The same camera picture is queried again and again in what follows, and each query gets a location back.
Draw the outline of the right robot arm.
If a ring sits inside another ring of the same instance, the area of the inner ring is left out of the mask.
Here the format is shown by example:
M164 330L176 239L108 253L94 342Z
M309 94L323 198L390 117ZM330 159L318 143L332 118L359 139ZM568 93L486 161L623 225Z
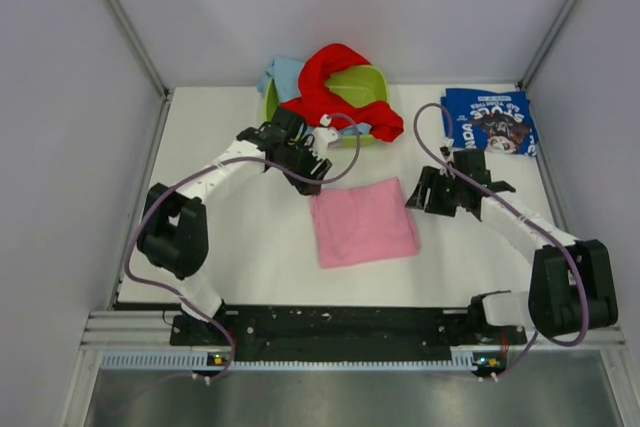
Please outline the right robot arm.
M490 342L503 327L535 329L552 339L617 323L607 247L580 240L529 208L512 185L493 180L482 151L459 150L444 167L423 167L406 205L447 217L465 210L530 263L528 290L472 298L466 327L474 340Z

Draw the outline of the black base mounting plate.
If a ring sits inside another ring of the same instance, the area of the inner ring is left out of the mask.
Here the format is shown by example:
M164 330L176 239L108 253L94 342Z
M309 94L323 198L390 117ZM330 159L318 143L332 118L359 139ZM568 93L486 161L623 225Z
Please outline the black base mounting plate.
M241 361L446 360L457 346L519 346L513 326L483 326L465 308L224 305L214 319Z

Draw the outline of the folded blue printed t shirt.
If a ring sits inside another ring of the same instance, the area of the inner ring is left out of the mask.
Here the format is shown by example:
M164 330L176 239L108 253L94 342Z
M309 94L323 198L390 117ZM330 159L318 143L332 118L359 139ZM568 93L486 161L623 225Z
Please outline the folded blue printed t shirt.
M450 114L442 117L454 148L537 155L539 136L524 91L447 88L440 104Z

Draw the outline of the red t shirt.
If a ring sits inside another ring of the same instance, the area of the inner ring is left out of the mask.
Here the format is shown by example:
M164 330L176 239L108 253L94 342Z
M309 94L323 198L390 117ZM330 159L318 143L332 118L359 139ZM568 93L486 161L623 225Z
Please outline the red t shirt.
M336 128L365 124L368 135L383 142L404 132L403 118L390 105L384 74L345 44L329 44L313 54L302 66L297 89L280 104L302 115L310 126L317 126L324 114L336 114Z

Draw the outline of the pink t shirt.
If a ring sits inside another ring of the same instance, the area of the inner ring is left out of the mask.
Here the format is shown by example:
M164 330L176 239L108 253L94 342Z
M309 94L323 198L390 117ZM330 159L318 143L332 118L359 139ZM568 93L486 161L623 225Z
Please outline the pink t shirt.
M397 177L327 189L311 200L311 217L324 269L410 257L421 249Z

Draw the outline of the aluminium frame rail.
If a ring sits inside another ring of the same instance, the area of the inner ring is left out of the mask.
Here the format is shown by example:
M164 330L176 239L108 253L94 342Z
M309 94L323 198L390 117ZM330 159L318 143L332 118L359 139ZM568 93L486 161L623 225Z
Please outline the aluminium frame rail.
M155 349L169 347L172 313L159 311L98 311L89 314L81 337L83 348ZM626 341L620 327L590 331L577 346L584 350L621 349Z

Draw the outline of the left aluminium corner post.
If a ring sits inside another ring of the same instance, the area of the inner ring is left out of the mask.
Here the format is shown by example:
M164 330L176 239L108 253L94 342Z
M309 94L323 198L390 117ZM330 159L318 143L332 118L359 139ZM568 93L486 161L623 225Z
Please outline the left aluminium corner post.
M163 81L122 2L120 0L102 1L127 45L127 48L153 90L159 98L166 99L170 94L170 88Z

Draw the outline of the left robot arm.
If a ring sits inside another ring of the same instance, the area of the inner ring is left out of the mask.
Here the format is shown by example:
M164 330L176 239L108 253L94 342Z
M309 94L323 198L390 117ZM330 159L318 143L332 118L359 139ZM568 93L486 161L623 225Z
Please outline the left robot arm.
M171 291L194 318L192 331L203 342L220 341L227 329L225 317L217 313L222 297L204 274L209 252L206 203L225 199L273 166L299 194L317 195L332 167L328 146L337 139L328 115L309 129L301 115L278 107L271 120L242 130L201 177L191 177L175 190L162 183L150 188L136 248L174 276Z

